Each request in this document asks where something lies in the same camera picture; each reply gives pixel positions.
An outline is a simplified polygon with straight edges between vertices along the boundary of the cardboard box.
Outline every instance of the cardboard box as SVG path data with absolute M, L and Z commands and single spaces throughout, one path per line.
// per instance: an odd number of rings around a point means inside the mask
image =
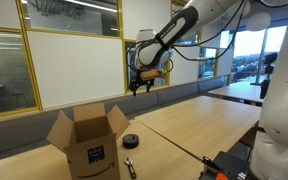
M 129 122 L 115 106 L 105 114 L 104 105 L 73 108 L 74 121 L 60 112 L 47 140 L 67 156 L 72 179 L 120 179 L 116 139 Z

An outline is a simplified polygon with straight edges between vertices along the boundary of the white robot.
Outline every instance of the white robot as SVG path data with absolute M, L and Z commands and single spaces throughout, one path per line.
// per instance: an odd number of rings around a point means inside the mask
M 244 0 L 191 0 L 161 32 L 140 31 L 135 59 L 138 77 L 130 83 L 130 90 L 136 92 L 138 87 L 148 83 L 140 74 L 170 58 L 170 49 L 179 38 L 213 22 L 236 3 L 244 3 Z M 288 0 L 266 0 L 264 3 L 278 6 Z M 258 179 L 288 180 L 288 28 L 263 103 L 259 126 L 265 132 L 257 133 L 248 173 Z

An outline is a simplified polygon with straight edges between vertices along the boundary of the open cardboard box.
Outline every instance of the open cardboard box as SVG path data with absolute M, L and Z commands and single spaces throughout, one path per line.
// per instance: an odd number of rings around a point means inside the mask
M 120 179 L 116 139 L 129 122 L 114 106 L 104 104 L 73 108 L 74 121 L 60 112 L 47 140 L 67 156 L 72 179 Z

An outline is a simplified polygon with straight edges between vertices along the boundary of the black tape roll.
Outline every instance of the black tape roll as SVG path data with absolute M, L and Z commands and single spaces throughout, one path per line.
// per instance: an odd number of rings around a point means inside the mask
M 136 148 L 139 144 L 139 138 L 136 134 L 127 134 L 123 137 L 123 146 L 127 149 Z

